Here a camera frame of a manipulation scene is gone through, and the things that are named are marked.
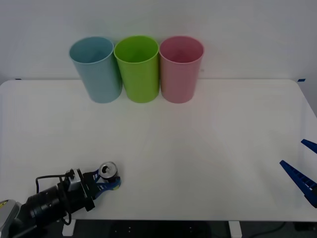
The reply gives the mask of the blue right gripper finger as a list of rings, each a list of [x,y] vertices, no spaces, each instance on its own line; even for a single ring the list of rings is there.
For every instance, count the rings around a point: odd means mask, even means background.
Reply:
[[[317,183],[308,178],[300,171],[289,165],[284,160],[280,161],[280,165],[289,175],[291,180],[296,184],[300,191],[304,194],[304,197],[313,206],[317,207]]]
[[[317,144],[311,141],[308,141],[306,139],[303,139],[301,141],[301,143],[303,145],[305,145],[306,147],[308,147],[309,149],[311,149],[314,153],[317,153]]]

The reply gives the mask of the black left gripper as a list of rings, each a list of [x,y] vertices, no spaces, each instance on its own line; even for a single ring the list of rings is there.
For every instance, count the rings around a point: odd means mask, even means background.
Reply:
[[[94,172],[67,172],[60,175],[58,183],[59,209],[63,212],[76,212],[82,208],[92,210],[94,200],[103,192],[117,190],[121,186],[121,177],[114,182],[99,182],[99,170]]]

